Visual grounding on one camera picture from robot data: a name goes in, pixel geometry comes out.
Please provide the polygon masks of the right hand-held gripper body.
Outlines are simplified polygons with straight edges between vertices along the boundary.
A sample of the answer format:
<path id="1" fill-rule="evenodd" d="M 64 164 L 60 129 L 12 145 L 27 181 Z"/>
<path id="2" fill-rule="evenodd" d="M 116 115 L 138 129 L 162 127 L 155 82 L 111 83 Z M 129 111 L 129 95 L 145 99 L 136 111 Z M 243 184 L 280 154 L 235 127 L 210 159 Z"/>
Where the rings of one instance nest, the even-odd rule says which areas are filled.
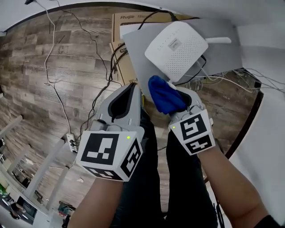
<path id="1" fill-rule="evenodd" d="M 185 111 L 175 112 L 168 126 L 189 155 L 195 155 L 216 145 L 212 125 L 204 104 L 195 104 Z"/>

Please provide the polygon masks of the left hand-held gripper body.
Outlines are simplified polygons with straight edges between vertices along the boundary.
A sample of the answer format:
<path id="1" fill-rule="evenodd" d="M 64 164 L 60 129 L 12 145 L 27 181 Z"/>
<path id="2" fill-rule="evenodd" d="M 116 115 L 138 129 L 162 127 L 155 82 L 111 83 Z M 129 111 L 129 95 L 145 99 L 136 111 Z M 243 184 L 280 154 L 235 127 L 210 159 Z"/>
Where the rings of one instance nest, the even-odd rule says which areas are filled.
<path id="1" fill-rule="evenodd" d="M 94 120 L 82 133 L 77 165 L 101 179 L 128 182 L 143 154 L 141 126 Z"/>

